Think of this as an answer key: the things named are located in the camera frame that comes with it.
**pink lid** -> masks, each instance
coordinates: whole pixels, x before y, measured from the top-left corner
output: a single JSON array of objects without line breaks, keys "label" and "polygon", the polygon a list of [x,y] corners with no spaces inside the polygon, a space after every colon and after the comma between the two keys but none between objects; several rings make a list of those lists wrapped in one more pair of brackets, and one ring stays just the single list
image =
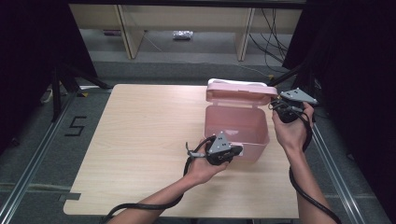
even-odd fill
[{"label": "pink lid", "polygon": [[268,105],[273,97],[277,97],[276,88],[261,82],[212,78],[206,89],[206,100],[215,104]]}]

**hand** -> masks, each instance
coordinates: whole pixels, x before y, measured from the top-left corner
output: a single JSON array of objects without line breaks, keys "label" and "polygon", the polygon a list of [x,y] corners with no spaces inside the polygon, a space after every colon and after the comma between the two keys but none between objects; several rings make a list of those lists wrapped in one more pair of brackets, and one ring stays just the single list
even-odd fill
[{"label": "hand", "polygon": [[[304,103],[304,113],[309,117],[311,128],[313,127],[312,115],[314,108],[308,103]],[[303,121],[297,119],[291,123],[283,123],[279,115],[273,110],[273,121],[275,124],[276,139],[286,152],[303,150],[306,138],[306,129]]]},{"label": "hand", "polygon": [[[205,144],[198,150],[198,152],[205,153]],[[186,177],[194,182],[194,185],[204,184],[209,181],[215,174],[225,170],[228,162],[216,166],[210,164],[206,158],[195,158],[192,160],[190,169],[186,173]]]}]

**forearm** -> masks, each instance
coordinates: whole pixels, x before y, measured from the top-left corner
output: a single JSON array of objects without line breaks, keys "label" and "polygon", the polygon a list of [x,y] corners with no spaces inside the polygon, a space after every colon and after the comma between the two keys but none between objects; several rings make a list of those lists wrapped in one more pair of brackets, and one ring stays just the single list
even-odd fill
[{"label": "forearm", "polygon": [[[287,151],[287,156],[294,179],[300,188],[313,199],[330,209],[316,179],[312,175],[304,153],[301,150],[291,150],[289,153]],[[316,208],[299,193],[297,193],[297,202],[302,223],[334,223],[328,215]]]},{"label": "forearm", "polygon": [[[187,190],[193,188],[196,184],[187,176],[182,177],[174,184],[161,189],[139,203],[145,204],[165,204],[171,203]],[[135,223],[152,223],[163,210],[142,210],[142,209],[125,209],[113,217],[109,224],[135,224]]]}]

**person's left arm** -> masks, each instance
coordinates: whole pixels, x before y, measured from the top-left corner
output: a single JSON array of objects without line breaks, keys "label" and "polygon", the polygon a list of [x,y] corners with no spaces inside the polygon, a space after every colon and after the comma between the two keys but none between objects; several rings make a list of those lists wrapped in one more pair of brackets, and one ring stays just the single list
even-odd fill
[{"label": "person's left arm", "polygon": [[[189,171],[175,183],[148,196],[139,203],[165,204],[171,203],[180,195],[193,187],[209,181],[213,175],[227,168],[228,162],[220,166],[211,165],[205,158],[196,158],[191,162]],[[128,208],[113,217],[109,224],[141,224],[152,223],[164,210],[142,210]]]}]

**person's left hand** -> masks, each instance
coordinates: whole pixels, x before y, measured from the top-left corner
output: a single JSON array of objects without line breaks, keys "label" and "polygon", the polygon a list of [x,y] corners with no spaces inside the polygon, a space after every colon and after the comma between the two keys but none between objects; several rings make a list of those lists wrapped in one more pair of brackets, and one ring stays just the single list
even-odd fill
[{"label": "person's left hand", "polygon": [[[205,144],[198,150],[200,153],[205,153]],[[215,174],[225,170],[229,162],[224,162],[221,165],[212,165],[206,158],[195,158],[192,160],[190,169],[186,176],[191,177],[196,185],[204,184],[209,181]]]}]

